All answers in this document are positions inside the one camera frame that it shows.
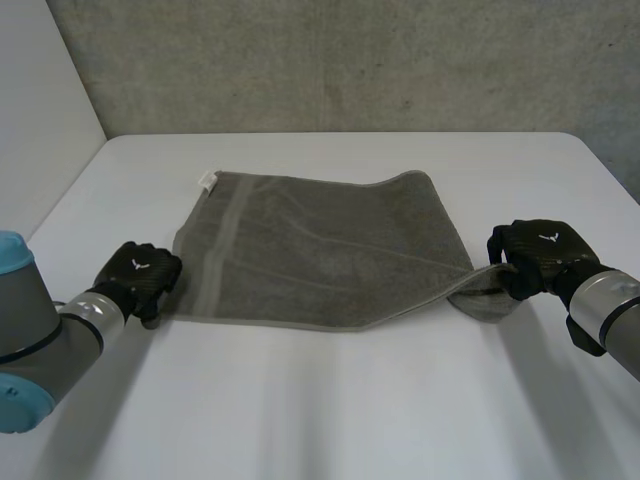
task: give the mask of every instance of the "towel tag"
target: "towel tag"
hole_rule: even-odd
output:
[[[213,187],[216,186],[216,183],[218,183],[217,175],[209,170],[204,172],[204,175],[202,175],[202,178],[198,180],[198,185],[204,188],[209,195],[211,195],[211,192],[213,191]]]

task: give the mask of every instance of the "concrete wall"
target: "concrete wall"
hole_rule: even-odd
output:
[[[29,238],[104,143],[45,0],[0,1],[0,230]]]
[[[110,137],[562,131],[640,198],[638,0],[49,5]]]

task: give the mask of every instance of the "table surface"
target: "table surface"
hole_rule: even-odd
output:
[[[124,241],[169,247],[206,170],[433,179],[476,266],[492,228],[562,219],[640,277],[640,209],[559,133],[125,136],[30,246],[56,300]],[[353,334],[170,321],[125,335],[36,430],[0,437],[4,479],[634,479],[640,384],[576,349],[551,296],[499,325],[447,302]]]

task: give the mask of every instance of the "white wall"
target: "white wall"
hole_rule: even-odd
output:
[[[1,0],[0,229],[30,237],[104,143],[45,0]]]

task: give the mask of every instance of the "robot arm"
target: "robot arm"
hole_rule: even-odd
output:
[[[496,227],[487,247],[491,263],[504,252],[518,269],[502,277],[513,298],[559,296],[573,343],[594,356],[609,352],[640,380],[640,282],[602,265],[564,222],[516,220]]]
[[[0,432],[35,428],[131,315],[157,327],[181,269],[167,250],[128,242],[92,288],[56,311],[22,237],[0,232]]]

